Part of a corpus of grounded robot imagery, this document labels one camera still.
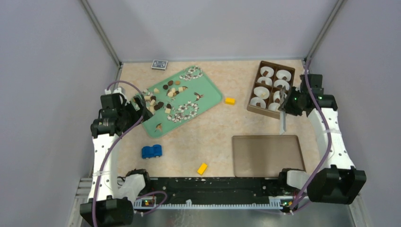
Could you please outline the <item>metal tweezers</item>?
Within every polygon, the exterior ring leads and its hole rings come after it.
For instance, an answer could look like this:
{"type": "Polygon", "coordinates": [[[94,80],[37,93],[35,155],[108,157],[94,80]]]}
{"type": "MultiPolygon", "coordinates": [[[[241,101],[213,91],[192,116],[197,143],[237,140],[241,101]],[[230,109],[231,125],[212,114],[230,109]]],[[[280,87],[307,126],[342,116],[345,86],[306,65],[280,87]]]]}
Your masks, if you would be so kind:
{"type": "Polygon", "coordinates": [[[283,135],[286,132],[286,112],[283,109],[283,104],[284,101],[286,99],[286,93],[285,93],[285,89],[282,88],[280,90],[280,106],[278,108],[279,110],[279,114],[280,114],[280,129],[279,129],[279,134],[283,135]]]}

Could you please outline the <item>brown chocolate box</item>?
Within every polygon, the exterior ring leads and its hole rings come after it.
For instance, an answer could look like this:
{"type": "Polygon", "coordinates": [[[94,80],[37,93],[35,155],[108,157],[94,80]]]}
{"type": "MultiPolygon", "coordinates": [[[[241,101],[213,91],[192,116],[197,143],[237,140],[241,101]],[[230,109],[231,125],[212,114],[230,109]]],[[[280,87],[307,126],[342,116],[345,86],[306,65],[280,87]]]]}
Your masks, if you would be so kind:
{"type": "Polygon", "coordinates": [[[261,61],[253,80],[247,111],[279,119],[281,92],[285,95],[289,92],[294,84],[294,78],[294,68],[261,61]]]}

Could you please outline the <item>green plastic tray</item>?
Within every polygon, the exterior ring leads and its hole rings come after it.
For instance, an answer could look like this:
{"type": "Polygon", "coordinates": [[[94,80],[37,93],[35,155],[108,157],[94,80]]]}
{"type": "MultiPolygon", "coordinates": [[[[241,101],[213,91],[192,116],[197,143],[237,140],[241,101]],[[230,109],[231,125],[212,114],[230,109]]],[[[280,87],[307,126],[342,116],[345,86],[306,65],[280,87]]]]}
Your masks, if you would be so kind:
{"type": "Polygon", "coordinates": [[[142,90],[152,117],[142,126],[160,138],[219,104],[223,95],[199,66],[189,66],[142,90]]]}

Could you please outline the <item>tan box lid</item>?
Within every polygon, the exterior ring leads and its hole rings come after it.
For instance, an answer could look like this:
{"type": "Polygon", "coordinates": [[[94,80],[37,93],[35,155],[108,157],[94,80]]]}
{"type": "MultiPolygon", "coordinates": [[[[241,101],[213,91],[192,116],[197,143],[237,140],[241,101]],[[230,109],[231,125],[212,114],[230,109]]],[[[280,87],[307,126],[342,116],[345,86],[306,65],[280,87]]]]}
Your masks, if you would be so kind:
{"type": "Polygon", "coordinates": [[[232,152],[236,177],[277,178],[285,168],[305,171],[296,135],[233,136],[232,152]]]}

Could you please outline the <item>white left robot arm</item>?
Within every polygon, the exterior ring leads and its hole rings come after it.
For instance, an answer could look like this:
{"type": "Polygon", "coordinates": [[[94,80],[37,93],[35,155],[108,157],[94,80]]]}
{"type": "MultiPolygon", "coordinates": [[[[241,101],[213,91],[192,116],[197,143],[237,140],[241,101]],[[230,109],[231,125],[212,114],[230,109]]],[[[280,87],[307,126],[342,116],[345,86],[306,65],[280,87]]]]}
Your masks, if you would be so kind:
{"type": "Polygon", "coordinates": [[[122,91],[107,91],[100,97],[101,109],[90,126],[94,145],[91,190],[80,205],[81,217],[92,227],[122,227],[133,220],[133,205],[122,197],[117,185],[117,143],[134,127],[153,116],[142,94],[134,97],[138,109],[122,91]]]}

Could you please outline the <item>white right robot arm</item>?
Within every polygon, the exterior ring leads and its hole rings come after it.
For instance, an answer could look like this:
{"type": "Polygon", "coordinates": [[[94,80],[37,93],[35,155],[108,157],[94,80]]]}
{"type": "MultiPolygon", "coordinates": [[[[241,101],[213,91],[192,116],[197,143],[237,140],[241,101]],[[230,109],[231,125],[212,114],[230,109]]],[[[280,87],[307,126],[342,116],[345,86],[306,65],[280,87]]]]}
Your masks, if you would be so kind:
{"type": "Polygon", "coordinates": [[[291,208],[304,198],[312,202],[351,204],[366,183],[366,174],[358,170],[348,155],[338,120],[338,105],[333,95],[325,94],[320,74],[300,75],[299,87],[292,87],[279,110],[293,116],[306,114],[311,123],[320,161],[309,175],[288,170],[277,182],[278,191],[290,195],[296,188],[291,208]]]}

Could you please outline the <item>white cup lower right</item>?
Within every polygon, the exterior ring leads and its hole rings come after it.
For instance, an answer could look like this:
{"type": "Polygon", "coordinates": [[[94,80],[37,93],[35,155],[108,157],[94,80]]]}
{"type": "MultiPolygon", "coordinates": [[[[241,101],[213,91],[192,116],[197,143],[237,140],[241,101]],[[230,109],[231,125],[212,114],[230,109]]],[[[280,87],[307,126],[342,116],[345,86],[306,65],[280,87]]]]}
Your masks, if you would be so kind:
{"type": "Polygon", "coordinates": [[[274,94],[273,94],[273,102],[280,104],[281,98],[283,96],[285,96],[285,95],[286,95],[285,92],[282,92],[282,91],[279,91],[279,90],[275,91],[274,94]]]}

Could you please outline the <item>white cup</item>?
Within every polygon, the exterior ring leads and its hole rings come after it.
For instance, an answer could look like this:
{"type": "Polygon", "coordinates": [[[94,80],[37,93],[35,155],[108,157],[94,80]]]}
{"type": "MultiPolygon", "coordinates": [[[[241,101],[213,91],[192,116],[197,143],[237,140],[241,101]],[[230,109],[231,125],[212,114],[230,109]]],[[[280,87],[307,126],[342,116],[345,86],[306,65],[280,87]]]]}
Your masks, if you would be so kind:
{"type": "Polygon", "coordinates": [[[270,111],[275,111],[275,112],[279,112],[279,107],[280,107],[280,104],[279,104],[279,103],[273,102],[273,103],[269,104],[268,110],[270,110],[270,111]]]}
{"type": "Polygon", "coordinates": [[[283,79],[276,80],[273,83],[273,86],[277,87],[277,88],[283,88],[285,90],[289,90],[290,89],[290,84],[287,81],[283,80],[283,79]]]}
{"type": "Polygon", "coordinates": [[[253,89],[253,93],[257,97],[259,97],[259,98],[261,98],[263,100],[268,99],[270,97],[270,90],[268,88],[262,87],[262,86],[255,87],[253,89]]]}
{"type": "Polygon", "coordinates": [[[278,70],[276,72],[276,77],[277,77],[277,79],[289,82],[292,78],[292,74],[288,70],[278,70]]]}
{"type": "Polygon", "coordinates": [[[269,66],[263,66],[260,68],[260,74],[263,77],[271,78],[274,76],[275,70],[269,66]]]}
{"type": "Polygon", "coordinates": [[[283,96],[285,96],[285,95],[286,95],[285,92],[282,92],[282,91],[279,91],[279,90],[275,91],[274,94],[273,94],[273,102],[280,104],[281,98],[283,96]]]}

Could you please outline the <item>white cup bottom right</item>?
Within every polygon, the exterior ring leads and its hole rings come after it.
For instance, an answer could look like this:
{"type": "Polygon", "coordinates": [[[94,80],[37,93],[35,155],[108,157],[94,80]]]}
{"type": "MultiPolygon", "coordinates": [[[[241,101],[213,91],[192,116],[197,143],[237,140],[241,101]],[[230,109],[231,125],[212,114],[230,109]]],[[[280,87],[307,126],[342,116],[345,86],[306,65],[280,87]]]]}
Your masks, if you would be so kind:
{"type": "Polygon", "coordinates": [[[275,112],[279,112],[279,107],[280,107],[280,104],[279,104],[279,103],[273,102],[273,103],[269,104],[268,110],[270,110],[270,111],[275,111],[275,112]]]}

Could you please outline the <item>white cup middle right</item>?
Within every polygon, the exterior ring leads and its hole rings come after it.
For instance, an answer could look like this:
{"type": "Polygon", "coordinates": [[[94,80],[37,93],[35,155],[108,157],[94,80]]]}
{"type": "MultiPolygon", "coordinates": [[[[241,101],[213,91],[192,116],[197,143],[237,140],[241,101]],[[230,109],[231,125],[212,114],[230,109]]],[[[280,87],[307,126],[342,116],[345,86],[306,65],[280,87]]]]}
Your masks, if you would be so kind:
{"type": "Polygon", "coordinates": [[[273,86],[277,87],[277,88],[283,88],[285,90],[289,90],[290,89],[290,84],[287,81],[283,80],[283,79],[276,80],[273,83],[273,86]]]}

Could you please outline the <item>white cup top right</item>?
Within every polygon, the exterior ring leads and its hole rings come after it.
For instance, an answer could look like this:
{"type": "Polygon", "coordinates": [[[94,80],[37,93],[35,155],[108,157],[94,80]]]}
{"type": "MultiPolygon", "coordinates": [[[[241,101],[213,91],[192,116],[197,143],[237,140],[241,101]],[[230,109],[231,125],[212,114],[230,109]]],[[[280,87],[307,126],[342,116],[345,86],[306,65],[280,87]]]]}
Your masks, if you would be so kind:
{"type": "Polygon", "coordinates": [[[276,77],[277,77],[277,79],[289,82],[292,78],[292,74],[288,70],[278,70],[276,72],[276,77]]]}

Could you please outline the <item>white cup lower left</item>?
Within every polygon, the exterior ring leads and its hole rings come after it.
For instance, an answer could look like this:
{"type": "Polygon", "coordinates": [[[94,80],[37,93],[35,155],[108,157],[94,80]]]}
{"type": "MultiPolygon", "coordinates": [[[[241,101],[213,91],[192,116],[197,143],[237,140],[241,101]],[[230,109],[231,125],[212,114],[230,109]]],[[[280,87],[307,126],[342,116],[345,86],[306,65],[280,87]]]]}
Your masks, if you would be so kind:
{"type": "Polygon", "coordinates": [[[255,87],[253,89],[253,93],[257,97],[259,97],[259,98],[261,98],[263,100],[268,99],[270,97],[270,90],[268,88],[262,87],[262,86],[255,87]]]}

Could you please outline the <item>white cup top left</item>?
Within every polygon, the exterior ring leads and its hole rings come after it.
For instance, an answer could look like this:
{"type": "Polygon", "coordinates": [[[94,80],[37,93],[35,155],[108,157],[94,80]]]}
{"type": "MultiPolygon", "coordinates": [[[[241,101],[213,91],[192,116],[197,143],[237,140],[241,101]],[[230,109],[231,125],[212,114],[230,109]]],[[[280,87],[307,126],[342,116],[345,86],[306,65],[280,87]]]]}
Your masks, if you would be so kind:
{"type": "Polygon", "coordinates": [[[274,76],[275,70],[269,66],[263,66],[260,68],[260,74],[263,77],[271,78],[274,76]]]}

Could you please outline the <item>blue toy car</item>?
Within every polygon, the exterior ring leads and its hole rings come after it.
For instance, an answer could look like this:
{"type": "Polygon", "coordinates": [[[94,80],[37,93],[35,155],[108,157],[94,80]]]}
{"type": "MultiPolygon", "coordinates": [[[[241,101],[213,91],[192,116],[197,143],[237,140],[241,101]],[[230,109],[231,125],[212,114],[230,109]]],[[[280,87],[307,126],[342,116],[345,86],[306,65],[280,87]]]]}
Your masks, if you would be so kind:
{"type": "Polygon", "coordinates": [[[144,146],[141,149],[141,157],[143,159],[160,157],[162,155],[163,155],[162,146],[159,144],[155,144],[153,146],[144,146]]]}

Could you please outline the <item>playing card deck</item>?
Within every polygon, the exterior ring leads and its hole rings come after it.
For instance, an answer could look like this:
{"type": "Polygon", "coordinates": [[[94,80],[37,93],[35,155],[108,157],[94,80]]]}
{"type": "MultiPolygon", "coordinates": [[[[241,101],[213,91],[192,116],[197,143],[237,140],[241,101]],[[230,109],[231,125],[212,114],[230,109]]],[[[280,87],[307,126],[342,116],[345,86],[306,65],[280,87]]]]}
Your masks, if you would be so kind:
{"type": "Polygon", "coordinates": [[[153,70],[166,70],[168,66],[168,61],[165,60],[153,60],[151,69],[153,70]]]}

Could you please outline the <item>yellow block near tray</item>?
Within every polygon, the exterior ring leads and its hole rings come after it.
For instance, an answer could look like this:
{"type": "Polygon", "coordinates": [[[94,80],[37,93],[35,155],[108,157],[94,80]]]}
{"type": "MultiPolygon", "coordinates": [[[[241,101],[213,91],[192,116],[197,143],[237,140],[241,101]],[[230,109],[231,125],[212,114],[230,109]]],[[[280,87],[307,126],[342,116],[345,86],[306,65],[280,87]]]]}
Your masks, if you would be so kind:
{"type": "Polygon", "coordinates": [[[227,105],[235,105],[236,100],[234,98],[226,97],[225,104],[227,105]]]}

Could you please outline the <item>yellow block front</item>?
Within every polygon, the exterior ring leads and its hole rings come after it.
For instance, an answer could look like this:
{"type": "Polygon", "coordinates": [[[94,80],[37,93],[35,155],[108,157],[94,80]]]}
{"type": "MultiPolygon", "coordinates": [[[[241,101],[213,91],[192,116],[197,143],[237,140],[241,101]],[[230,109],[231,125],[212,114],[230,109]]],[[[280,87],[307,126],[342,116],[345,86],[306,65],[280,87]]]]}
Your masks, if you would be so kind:
{"type": "Polygon", "coordinates": [[[207,170],[207,168],[208,168],[208,165],[206,163],[202,163],[200,165],[200,167],[198,168],[197,173],[199,175],[203,175],[205,173],[205,171],[207,170]]]}

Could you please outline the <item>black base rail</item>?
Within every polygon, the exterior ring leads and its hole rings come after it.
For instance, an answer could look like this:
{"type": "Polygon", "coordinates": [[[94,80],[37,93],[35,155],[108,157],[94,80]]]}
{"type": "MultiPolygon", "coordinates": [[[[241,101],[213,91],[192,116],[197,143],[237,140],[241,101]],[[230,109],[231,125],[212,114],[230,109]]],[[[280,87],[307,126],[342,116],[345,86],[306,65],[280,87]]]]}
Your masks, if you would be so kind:
{"type": "Polygon", "coordinates": [[[164,191],[165,205],[252,205],[269,204],[273,198],[293,199],[298,189],[277,178],[264,177],[159,177],[147,181],[139,193],[164,191]]]}

